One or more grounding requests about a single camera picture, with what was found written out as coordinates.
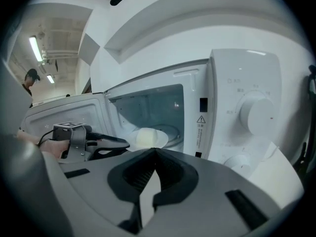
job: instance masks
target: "black cap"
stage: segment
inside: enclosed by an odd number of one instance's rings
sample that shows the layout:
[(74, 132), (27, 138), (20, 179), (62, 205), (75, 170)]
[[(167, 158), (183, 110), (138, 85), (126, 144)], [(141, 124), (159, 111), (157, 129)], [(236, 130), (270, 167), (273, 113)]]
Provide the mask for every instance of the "black cap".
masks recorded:
[(40, 77), (38, 76), (38, 72), (36, 71), (36, 69), (30, 69), (28, 71), (27, 75), (32, 77), (34, 79), (34, 81), (36, 81), (36, 80), (40, 81)]

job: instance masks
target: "microwave control panel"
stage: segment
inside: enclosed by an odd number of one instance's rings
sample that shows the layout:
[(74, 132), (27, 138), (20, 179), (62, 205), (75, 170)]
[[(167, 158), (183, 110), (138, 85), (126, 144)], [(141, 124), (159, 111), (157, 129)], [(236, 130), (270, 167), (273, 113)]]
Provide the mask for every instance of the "microwave control panel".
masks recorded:
[(249, 177), (275, 136), (281, 103), (279, 60), (261, 51), (218, 49), (212, 51), (207, 69), (216, 105), (207, 158)]

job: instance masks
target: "person wearing cap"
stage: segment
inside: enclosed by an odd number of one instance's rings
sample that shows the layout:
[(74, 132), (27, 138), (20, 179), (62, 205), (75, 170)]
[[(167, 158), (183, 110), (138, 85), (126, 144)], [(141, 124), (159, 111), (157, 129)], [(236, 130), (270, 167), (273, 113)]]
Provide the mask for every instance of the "person wearing cap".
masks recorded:
[(38, 72), (36, 69), (30, 69), (24, 78), (24, 83), (22, 84), (23, 88), (32, 96), (32, 93), (30, 91), (30, 87), (33, 86), (34, 82), (37, 80), (40, 80), (40, 77), (38, 76)]

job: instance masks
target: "round control knob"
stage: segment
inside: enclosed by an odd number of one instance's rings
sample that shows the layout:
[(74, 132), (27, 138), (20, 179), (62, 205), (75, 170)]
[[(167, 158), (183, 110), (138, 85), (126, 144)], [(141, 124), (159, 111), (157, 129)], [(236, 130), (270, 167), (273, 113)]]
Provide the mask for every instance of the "round control knob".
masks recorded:
[(256, 136), (268, 137), (275, 119), (273, 103), (267, 99), (247, 99), (240, 110), (242, 126)]
[(244, 177), (247, 177), (251, 171), (249, 160), (246, 156), (243, 155), (233, 156), (229, 158), (224, 163), (224, 165)]

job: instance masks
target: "warning triangle symbol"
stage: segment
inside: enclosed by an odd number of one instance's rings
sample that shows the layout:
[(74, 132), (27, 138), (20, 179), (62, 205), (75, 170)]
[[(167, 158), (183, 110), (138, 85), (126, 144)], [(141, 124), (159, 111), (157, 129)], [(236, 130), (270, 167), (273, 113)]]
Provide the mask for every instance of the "warning triangle symbol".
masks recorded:
[(203, 116), (198, 118), (197, 123), (205, 123)]

